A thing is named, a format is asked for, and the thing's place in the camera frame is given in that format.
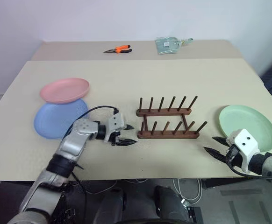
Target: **pink plate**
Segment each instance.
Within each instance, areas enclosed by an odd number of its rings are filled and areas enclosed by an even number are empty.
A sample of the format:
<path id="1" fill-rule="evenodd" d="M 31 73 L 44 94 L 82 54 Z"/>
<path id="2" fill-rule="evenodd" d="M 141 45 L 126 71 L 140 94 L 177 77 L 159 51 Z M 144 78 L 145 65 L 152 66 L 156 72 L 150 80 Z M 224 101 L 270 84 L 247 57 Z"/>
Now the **pink plate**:
<path id="1" fill-rule="evenodd" d="M 65 78 L 47 84 L 40 96 L 48 103 L 66 104 L 75 101 L 89 91 L 89 82 L 82 78 Z"/>

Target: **wooden peg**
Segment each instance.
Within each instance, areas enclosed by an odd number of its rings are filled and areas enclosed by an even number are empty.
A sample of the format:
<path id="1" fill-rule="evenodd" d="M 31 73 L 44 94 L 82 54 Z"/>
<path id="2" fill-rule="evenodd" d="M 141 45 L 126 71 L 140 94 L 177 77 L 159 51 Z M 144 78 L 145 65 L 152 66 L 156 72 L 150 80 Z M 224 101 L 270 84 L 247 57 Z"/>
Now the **wooden peg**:
<path id="1" fill-rule="evenodd" d="M 144 119 L 144 129 L 145 131 L 148 131 L 146 115 L 144 115 L 143 119 Z"/>
<path id="2" fill-rule="evenodd" d="M 188 128 L 188 125 L 187 125 L 187 121 L 186 121 L 186 118 L 185 118 L 184 114 L 182 114 L 182 119 L 183 119 L 183 123 L 184 123 L 185 130 L 186 130 Z"/>
<path id="3" fill-rule="evenodd" d="M 182 125 L 182 123 L 183 123 L 182 121 L 179 122 L 178 126 L 175 128 L 175 130 L 172 132 L 172 134 L 175 134 L 178 131 L 178 129 Z"/>
<path id="4" fill-rule="evenodd" d="M 158 111 L 159 111 L 159 112 L 160 112 L 160 110 L 161 110 L 161 107 L 162 107 L 163 101 L 164 101 L 164 97 L 162 97 L 162 99 L 161 99 L 161 103 L 160 103 L 160 106 L 159 106 L 159 109 L 158 109 Z"/>
<path id="5" fill-rule="evenodd" d="M 155 121 L 154 126 L 153 126 L 153 129 L 152 129 L 152 131 L 151 131 L 151 134 L 152 134 L 152 135 L 153 135 L 154 132 L 155 132 L 156 126 L 157 126 L 157 122 Z"/>
<path id="6" fill-rule="evenodd" d="M 153 100 L 154 100 L 154 98 L 153 98 L 153 97 L 151 97 L 151 98 L 150 98 L 150 107 L 149 107 L 149 112 L 150 112 L 150 110 L 151 110 L 151 106 L 153 105 Z"/>
<path id="7" fill-rule="evenodd" d="M 164 129 L 162 131 L 162 134 L 164 134 L 164 132 L 166 131 L 166 129 L 168 128 L 168 126 L 169 126 L 169 121 L 166 123 L 166 125 L 165 125 L 165 127 L 164 127 Z"/>
<path id="8" fill-rule="evenodd" d="M 207 124 L 207 122 L 203 122 L 202 125 L 196 130 L 195 134 L 198 134 L 200 130 Z"/>
<path id="9" fill-rule="evenodd" d="M 197 97 L 198 97 L 198 96 L 195 96 L 194 99 L 192 100 L 190 106 L 189 106 L 188 109 L 187 109 L 188 111 L 190 110 L 190 108 L 192 107 L 192 105 L 194 104 L 194 102 L 196 101 Z"/>
<path id="10" fill-rule="evenodd" d="M 139 111 L 141 111 L 141 108 L 142 108 L 142 97 L 140 98 Z"/>
<path id="11" fill-rule="evenodd" d="M 181 104 L 178 107 L 178 111 L 180 111 L 180 109 L 182 108 L 182 105 L 183 105 L 185 99 L 186 99 L 186 96 L 184 96 L 184 98 L 182 99 L 182 102 L 181 102 Z"/>
<path id="12" fill-rule="evenodd" d="M 171 109 L 171 107 L 172 107 L 172 104 L 173 104 L 174 100 L 175 100 L 175 97 L 172 98 L 172 101 L 171 101 L 171 103 L 170 103 L 169 108 L 168 108 L 167 111 L 170 111 L 170 109 Z"/>
<path id="13" fill-rule="evenodd" d="M 187 134 L 187 132 L 190 130 L 190 128 L 195 124 L 195 121 L 192 121 L 191 124 L 188 126 L 188 128 L 184 131 L 184 134 Z"/>
<path id="14" fill-rule="evenodd" d="M 141 132 L 140 132 L 141 135 L 143 134 L 143 130 L 144 130 L 144 121 L 141 123 Z"/>

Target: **floor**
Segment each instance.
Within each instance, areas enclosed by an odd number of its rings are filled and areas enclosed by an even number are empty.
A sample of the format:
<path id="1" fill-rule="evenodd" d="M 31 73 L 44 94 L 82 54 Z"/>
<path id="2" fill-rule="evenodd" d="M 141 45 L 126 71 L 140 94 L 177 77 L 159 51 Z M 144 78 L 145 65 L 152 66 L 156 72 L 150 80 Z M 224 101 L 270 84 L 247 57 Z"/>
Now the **floor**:
<path id="1" fill-rule="evenodd" d="M 115 181 L 83 182 L 88 191 L 98 192 L 112 186 Z M 173 188 L 172 179 L 150 179 L 144 183 L 132 184 L 118 180 L 115 187 L 127 193 L 127 208 L 123 220 L 138 218 L 158 218 L 153 201 L 156 185 Z M 182 194 L 194 197 L 197 194 L 195 179 L 181 179 Z M 28 191 L 25 183 L 0 183 L 0 224 L 7 223 L 18 210 L 21 200 Z M 68 206 L 76 210 L 77 223 L 81 223 L 84 197 L 79 186 L 66 195 Z M 104 193 L 88 195 L 86 223 L 93 221 L 94 215 L 104 198 Z M 249 180 L 211 189 L 203 189 L 199 206 L 205 224 L 272 224 L 272 182 Z"/>

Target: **beige table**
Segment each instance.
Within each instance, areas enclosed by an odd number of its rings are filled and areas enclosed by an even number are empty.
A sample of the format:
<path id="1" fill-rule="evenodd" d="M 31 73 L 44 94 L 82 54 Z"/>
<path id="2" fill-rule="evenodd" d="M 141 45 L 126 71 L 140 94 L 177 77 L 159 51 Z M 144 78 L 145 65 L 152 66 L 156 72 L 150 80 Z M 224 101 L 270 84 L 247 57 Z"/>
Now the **beige table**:
<path id="1" fill-rule="evenodd" d="M 150 97 L 154 97 L 157 107 L 161 97 L 165 97 L 164 105 L 168 105 L 172 96 L 176 96 L 178 106 L 184 95 L 185 105 L 198 95 L 187 119 L 196 121 L 194 130 L 208 121 L 196 140 L 139 140 L 129 147 L 89 141 L 79 161 L 85 170 L 76 171 L 84 180 L 236 176 L 203 149 L 208 146 L 222 153 L 226 150 L 211 139 L 222 134 L 218 127 L 220 110 L 231 104 L 247 105 L 272 122 L 272 96 L 241 58 L 30 61 L 0 101 L 0 180 L 35 180 L 51 159 L 60 141 L 40 137 L 34 131 L 33 120 L 44 104 L 38 95 L 40 89 L 66 77 L 90 82 L 91 89 L 83 98 L 90 107 L 117 106 L 136 128 L 122 132 L 127 138 L 137 139 L 142 119 L 135 112 L 140 97 L 143 106 L 148 106 Z M 98 110 L 90 117 L 104 121 L 108 114 L 108 110 Z M 168 121 L 150 118 L 150 127 L 155 120 L 159 128 Z M 172 117 L 169 128 L 173 129 L 179 121 L 179 117 Z"/>

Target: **black cable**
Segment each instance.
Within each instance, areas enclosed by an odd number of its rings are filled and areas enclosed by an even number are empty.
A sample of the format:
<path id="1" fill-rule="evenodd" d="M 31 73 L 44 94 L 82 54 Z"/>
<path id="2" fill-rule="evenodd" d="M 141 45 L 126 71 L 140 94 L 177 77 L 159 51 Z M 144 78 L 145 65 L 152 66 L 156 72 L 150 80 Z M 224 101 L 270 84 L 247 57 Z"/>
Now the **black cable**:
<path id="1" fill-rule="evenodd" d="M 239 153 L 238 149 L 232 148 L 230 151 L 226 154 L 226 164 L 228 167 L 236 174 L 244 177 L 249 177 L 249 178 L 254 178 L 254 179 L 265 179 L 265 180 L 272 180 L 272 176 L 254 176 L 254 175 L 249 175 L 249 174 L 244 174 L 241 173 L 237 170 L 234 169 L 234 166 L 232 165 L 232 161 L 234 157 Z"/>
<path id="2" fill-rule="evenodd" d="M 75 178 L 75 180 L 78 182 L 80 187 L 82 188 L 82 191 L 84 193 L 84 214 L 83 214 L 83 223 L 86 223 L 86 210 L 87 210 L 87 192 L 83 184 L 81 183 L 81 180 L 72 172 L 72 176 Z"/>
<path id="3" fill-rule="evenodd" d="M 105 106 L 105 105 L 103 105 L 103 106 L 96 106 L 96 107 L 94 107 L 94 108 L 92 108 L 92 109 L 86 111 L 85 113 L 83 113 L 83 114 L 82 114 L 80 117 L 78 117 L 76 120 L 79 120 L 80 118 L 82 118 L 82 117 L 84 117 L 85 115 L 87 115 L 89 112 L 94 111 L 94 110 L 99 109 L 99 108 L 112 108 L 112 109 L 114 109 L 114 114 L 116 114 L 116 113 L 118 112 L 118 109 L 117 109 L 116 107 L 114 107 L 114 106 Z M 71 132 L 71 130 L 72 130 L 72 125 L 75 123 L 75 121 L 74 121 L 74 122 L 71 124 L 71 126 L 67 129 L 67 131 L 66 131 L 66 133 L 64 134 L 64 136 L 63 136 L 62 139 L 64 139 L 64 138 Z"/>

